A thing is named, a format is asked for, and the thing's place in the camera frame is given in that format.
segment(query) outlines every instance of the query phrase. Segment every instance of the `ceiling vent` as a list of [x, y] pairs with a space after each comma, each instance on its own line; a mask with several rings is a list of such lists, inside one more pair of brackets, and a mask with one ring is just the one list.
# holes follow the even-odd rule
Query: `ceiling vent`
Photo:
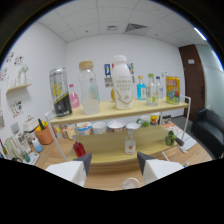
[[117, 26], [108, 26], [107, 31], [117, 31]]
[[144, 36], [146, 33], [148, 33], [148, 31], [149, 27], [147, 26], [129, 23], [125, 33]]

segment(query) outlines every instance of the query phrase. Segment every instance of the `pen holder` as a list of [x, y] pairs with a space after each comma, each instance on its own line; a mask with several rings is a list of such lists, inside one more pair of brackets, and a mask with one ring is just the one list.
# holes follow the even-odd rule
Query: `pen holder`
[[41, 131], [35, 131], [35, 134], [42, 145], [49, 145], [53, 142], [53, 137], [48, 127]]

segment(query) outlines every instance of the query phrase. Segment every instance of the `bottle label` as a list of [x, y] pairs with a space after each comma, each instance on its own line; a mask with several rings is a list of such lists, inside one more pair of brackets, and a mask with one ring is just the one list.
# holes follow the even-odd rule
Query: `bottle label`
[[128, 154], [128, 155], [134, 154], [135, 149], [136, 149], [136, 146], [132, 146], [132, 145], [125, 146], [125, 153]]
[[146, 98], [146, 88], [141, 88], [141, 98]]

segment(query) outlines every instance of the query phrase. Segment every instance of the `door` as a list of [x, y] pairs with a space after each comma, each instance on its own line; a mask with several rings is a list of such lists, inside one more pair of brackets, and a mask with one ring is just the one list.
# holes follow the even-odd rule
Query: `door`
[[179, 48], [185, 76], [185, 96], [191, 98], [189, 120], [194, 120], [195, 111], [205, 107], [205, 81], [200, 56], [195, 45]]

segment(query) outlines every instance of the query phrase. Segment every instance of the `large white bottle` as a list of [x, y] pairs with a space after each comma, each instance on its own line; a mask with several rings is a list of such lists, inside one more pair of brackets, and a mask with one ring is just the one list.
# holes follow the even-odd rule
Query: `large white bottle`
[[131, 109], [132, 100], [132, 76], [127, 66], [127, 58], [117, 55], [113, 58], [112, 80], [114, 88], [115, 107], [119, 110]]

